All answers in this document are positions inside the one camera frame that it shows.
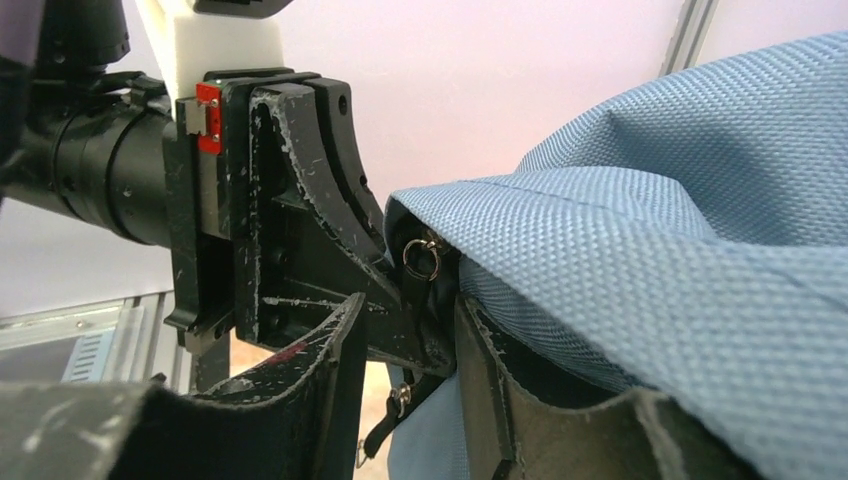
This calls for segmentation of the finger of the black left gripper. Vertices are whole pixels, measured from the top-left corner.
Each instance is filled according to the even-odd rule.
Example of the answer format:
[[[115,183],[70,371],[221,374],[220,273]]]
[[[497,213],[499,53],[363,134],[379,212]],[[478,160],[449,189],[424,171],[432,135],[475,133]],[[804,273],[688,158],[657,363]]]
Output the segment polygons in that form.
[[[368,356],[448,376],[452,344],[402,300],[398,265],[382,273],[356,249],[359,225],[345,209],[319,130],[315,93],[303,83],[256,88],[250,99],[251,179],[259,264],[260,343],[296,338],[349,295],[361,293]]]
[[[388,271],[386,242],[382,233],[383,212],[368,184],[356,140],[352,90],[349,84],[313,78],[305,82],[315,93],[322,143],[337,188],[362,234],[357,237],[360,257],[378,271]]]

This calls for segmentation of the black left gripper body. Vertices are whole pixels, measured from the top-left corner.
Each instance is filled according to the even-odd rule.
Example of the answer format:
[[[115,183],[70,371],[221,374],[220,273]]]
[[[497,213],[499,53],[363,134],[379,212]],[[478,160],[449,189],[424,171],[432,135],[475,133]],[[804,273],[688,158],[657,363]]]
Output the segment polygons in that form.
[[[213,71],[176,100],[163,131],[175,288],[167,324],[192,354],[229,331],[255,341],[259,264],[250,99],[261,71]]]

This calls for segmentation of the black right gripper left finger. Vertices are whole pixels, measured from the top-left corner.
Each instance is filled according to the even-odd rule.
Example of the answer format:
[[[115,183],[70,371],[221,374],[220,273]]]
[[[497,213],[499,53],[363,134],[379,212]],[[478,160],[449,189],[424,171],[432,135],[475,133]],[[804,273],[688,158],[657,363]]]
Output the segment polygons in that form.
[[[5,479],[349,479],[365,297],[197,395],[161,382],[3,383]]]

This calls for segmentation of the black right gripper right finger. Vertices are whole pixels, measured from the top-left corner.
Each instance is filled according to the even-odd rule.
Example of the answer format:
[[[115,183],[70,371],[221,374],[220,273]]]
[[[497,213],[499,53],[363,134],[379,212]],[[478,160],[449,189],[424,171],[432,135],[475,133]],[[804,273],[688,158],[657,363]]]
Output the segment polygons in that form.
[[[473,479],[756,479],[669,396],[588,383],[455,306],[458,378]]]

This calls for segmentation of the blue student backpack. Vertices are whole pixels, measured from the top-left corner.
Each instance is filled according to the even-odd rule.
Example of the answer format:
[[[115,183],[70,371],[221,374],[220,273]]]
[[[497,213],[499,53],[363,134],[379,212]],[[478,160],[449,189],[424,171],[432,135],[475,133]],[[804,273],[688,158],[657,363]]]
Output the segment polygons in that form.
[[[497,325],[655,387],[768,479],[847,475],[847,35],[613,97],[516,171],[393,193]]]

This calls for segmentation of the aluminium frame rail left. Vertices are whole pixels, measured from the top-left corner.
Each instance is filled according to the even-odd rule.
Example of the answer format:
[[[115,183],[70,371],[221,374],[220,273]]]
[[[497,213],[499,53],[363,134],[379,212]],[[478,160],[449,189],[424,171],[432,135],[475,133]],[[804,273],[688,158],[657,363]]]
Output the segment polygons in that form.
[[[170,292],[1,320],[6,382],[139,382],[157,374],[180,393],[193,388],[193,359],[164,323]]]

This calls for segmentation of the aluminium frame rail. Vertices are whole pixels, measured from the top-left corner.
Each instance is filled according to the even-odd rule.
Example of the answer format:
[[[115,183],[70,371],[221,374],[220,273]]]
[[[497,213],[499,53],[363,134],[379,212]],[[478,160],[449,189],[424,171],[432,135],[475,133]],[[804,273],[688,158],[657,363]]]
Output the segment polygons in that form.
[[[193,359],[164,323],[170,292],[1,320],[6,382],[139,382],[157,374],[180,393],[193,388]]]
[[[718,0],[685,0],[659,70],[665,76],[697,63],[707,37]]]

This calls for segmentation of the aluminium frame rail right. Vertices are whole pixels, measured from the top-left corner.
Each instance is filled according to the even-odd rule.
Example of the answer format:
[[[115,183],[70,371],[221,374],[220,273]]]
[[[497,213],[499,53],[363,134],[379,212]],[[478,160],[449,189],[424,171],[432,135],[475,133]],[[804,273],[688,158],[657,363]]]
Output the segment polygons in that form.
[[[718,0],[685,0],[659,70],[665,76],[697,63],[707,37]]]

